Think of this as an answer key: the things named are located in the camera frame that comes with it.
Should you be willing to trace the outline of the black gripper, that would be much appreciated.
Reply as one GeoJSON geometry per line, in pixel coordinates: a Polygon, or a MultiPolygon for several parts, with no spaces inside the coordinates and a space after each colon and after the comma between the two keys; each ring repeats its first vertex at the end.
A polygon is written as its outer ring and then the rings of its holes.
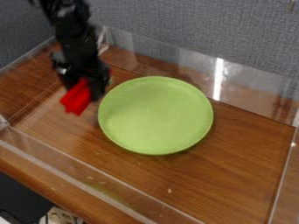
{"type": "Polygon", "coordinates": [[[111,82],[110,68],[99,59],[96,27],[88,25],[82,30],[70,26],[56,27],[55,38],[60,50],[51,53],[51,61],[60,81],[71,90],[82,77],[90,77],[91,100],[95,102],[111,82]]]}

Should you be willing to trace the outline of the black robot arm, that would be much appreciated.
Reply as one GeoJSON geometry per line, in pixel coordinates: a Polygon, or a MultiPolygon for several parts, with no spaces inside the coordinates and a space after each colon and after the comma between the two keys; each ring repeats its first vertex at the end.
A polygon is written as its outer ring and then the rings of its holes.
{"type": "Polygon", "coordinates": [[[88,81],[91,100],[106,93],[110,67],[99,58],[98,29],[90,22],[86,0],[28,0],[39,8],[55,30],[60,50],[51,53],[51,63],[64,87],[71,90],[82,78],[88,81]]]}

